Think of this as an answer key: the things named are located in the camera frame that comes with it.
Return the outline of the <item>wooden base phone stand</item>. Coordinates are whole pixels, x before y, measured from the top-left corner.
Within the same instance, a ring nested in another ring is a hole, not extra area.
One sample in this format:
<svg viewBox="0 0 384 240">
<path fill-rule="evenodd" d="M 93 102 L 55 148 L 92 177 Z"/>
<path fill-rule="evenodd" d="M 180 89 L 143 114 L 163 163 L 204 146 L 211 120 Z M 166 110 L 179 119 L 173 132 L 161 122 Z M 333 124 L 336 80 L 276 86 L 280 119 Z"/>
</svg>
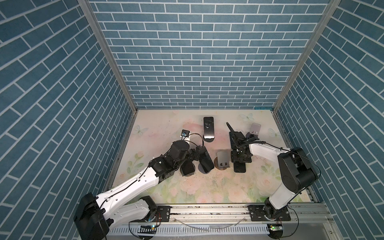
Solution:
<svg viewBox="0 0 384 240">
<path fill-rule="evenodd" d="M 219 170 L 226 170 L 230 167 L 231 152 L 218 151 L 217 152 L 217 168 Z"/>
</svg>

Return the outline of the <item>purple metal phone stand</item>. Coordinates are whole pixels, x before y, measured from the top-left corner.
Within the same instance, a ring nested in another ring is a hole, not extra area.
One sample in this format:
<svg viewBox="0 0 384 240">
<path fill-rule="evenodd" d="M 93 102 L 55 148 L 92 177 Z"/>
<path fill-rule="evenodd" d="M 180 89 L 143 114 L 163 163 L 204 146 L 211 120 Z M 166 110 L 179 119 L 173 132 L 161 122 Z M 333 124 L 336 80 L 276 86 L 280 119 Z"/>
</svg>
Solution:
<svg viewBox="0 0 384 240">
<path fill-rule="evenodd" d="M 257 123 L 252 123 L 250 131 L 247 133 L 247 135 L 251 136 L 258 136 L 261 130 L 261 125 Z"/>
</svg>

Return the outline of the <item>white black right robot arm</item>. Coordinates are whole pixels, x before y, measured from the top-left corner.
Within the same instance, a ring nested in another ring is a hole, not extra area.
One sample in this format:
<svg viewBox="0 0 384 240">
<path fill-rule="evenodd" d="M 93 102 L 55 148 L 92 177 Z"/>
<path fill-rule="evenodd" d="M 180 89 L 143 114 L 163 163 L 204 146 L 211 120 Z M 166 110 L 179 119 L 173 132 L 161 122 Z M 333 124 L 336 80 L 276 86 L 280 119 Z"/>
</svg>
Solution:
<svg viewBox="0 0 384 240">
<path fill-rule="evenodd" d="M 276 160 L 282 183 L 265 200 L 264 214 L 270 220 L 280 217 L 288 204 L 303 190 L 311 186 L 321 175 L 320 169 L 307 157 L 302 148 L 284 149 L 261 141 L 256 135 L 245 136 L 230 129 L 231 162 L 236 173 L 245 173 L 252 156 L 270 161 Z"/>
</svg>

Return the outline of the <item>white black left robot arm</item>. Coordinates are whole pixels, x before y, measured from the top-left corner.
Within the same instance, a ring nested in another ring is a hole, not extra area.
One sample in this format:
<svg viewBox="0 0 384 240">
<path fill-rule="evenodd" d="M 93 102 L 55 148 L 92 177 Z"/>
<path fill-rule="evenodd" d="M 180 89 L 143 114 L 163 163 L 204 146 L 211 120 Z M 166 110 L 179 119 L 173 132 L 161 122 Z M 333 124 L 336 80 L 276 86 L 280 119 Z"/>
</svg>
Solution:
<svg viewBox="0 0 384 240">
<path fill-rule="evenodd" d="M 183 176 L 194 173 L 194 161 L 209 173 L 214 163 L 204 146 L 190 148 L 190 142 L 178 140 L 163 155 L 152 159 L 148 166 L 131 179 L 104 193 L 84 195 L 74 215 L 74 222 L 82 240 L 103 240 L 110 229 L 136 220 L 150 221 L 156 216 L 157 205 L 145 196 L 128 202 L 142 192 L 172 177 L 177 170 Z"/>
</svg>

